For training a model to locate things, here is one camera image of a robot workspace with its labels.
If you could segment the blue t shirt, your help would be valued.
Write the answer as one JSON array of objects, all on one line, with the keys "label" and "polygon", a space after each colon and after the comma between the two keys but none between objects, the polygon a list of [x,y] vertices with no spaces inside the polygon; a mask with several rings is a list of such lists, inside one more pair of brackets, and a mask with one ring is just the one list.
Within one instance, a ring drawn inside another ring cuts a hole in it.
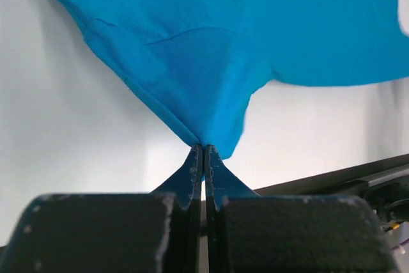
[{"label": "blue t shirt", "polygon": [[58,0],[85,42],[187,145],[234,152],[272,80],[357,86],[408,76],[398,0]]}]

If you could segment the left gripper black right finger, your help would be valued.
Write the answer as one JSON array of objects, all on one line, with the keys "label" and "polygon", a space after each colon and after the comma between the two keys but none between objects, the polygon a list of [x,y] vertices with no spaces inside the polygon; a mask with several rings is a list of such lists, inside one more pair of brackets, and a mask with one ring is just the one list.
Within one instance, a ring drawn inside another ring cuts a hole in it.
[{"label": "left gripper black right finger", "polygon": [[398,272],[370,206],[343,195],[262,197],[204,150],[210,272]]}]

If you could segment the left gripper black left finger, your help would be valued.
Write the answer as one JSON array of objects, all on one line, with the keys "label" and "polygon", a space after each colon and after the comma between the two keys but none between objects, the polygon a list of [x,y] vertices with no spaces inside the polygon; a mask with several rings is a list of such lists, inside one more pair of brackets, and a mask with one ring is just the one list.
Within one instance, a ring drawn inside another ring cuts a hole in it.
[{"label": "left gripper black left finger", "polygon": [[1,249],[2,272],[197,272],[203,150],[147,194],[43,194]]}]

